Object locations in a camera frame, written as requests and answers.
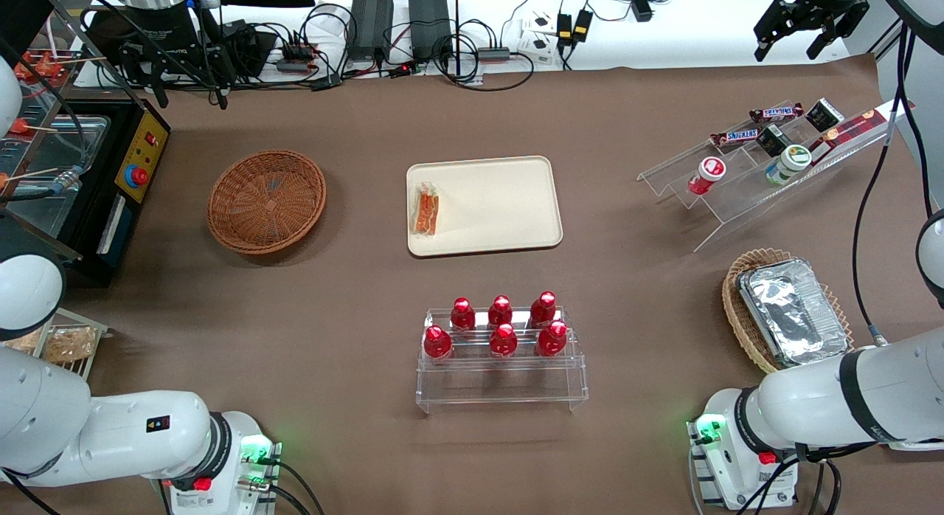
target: round wicker basket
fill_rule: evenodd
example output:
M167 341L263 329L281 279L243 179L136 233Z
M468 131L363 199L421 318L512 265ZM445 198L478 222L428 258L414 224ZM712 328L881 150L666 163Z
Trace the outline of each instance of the round wicker basket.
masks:
M790 254L783 252L781 249L753 249L751 252L741 255L735 260L735 263L731 265L731 269L728 270L728 275L725 276L724 283L722 283L721 286L721 300L724 303L724 312L728 314L728 321L731 323L732 329L735 330L738 343L741 343L741 347L745 353L748 354L748 357L751 357L751 360L753 360L761 370L764 370L765 373L774 373L776 370L782 370L783 367L780 366L774 359L773 354L770 353L764 336L761 334L760 329L758 329L757 323L748 310L748 306L744 303L741 293L738 292L738 275L745 270L774 265L775 263L781 263L790 258ZM819 286L822 287L823 293L826 294L826 299L829 299L830 305L832 305L833 310L836 311L836 316L839 317L839 322L842 323L843 329L846 330L846 336L849 337L849 341L852 343L853 335L850 333L849 323L846 321L846 314L843 314L842 309L839 307L839 301L836 300L836 296L833 296L833 292L830 292L828 286L823 283L820 283Z
M314 161L290 150L265 150L216 180L206 223L213 238L234 252L278 252L309 232L326 196L325 176Z

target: red drink bottle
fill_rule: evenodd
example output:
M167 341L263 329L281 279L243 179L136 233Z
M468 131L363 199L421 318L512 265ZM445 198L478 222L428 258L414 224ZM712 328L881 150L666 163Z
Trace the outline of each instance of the red drink bottle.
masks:
M537 356L555 356L567 345L567 326L556 319L546 326L537 341L534 342L534 354Z
M553 292L544 292L532 303L532 319L528 322L529 327L540 328L550 325L554 320L554 314L557 313L557 297Z
M492 350L493 358L508 358L515 355L518 349L518 337L510 323L502 323L492 332L488 340L488 347Z
M465 297L459 297L452 303L452 314L449 316L452 328L458 331L475 331L475 310Z
M431 325L423 336L423 350L429 358L451 358L452 338L439 325Z
M512 322L512 301L508 297L498 296L488 309L488 327L495 329L499 325Z

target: beige tray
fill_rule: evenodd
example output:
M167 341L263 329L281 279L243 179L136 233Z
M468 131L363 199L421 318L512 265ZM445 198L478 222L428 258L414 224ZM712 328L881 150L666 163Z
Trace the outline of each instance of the beige tray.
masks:
M434 236L411 229L423 182L439 195ZM418 257L535 249L562 239L554 174L542 156L429 162L407 170L407 246Z

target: foil container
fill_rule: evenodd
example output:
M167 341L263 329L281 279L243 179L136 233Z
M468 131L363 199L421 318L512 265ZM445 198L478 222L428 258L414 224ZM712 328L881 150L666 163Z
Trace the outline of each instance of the foil container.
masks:
M853 350L809 262L790 259L741 273L738 290L783 367Z

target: red button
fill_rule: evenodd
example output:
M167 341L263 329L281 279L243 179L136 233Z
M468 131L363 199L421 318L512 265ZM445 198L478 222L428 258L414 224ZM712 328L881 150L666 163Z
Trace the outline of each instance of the red button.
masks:
M145 185L148 182L148 172L144 168L131 169L131 181L135 185Z
M773 454L773 452L761 452L761 454L757 455L757 459L761 460L761 465L777 463L777 455Z
M209 491L209 487L213 485L212 478L198 478L193 480L193 488L196 491Z

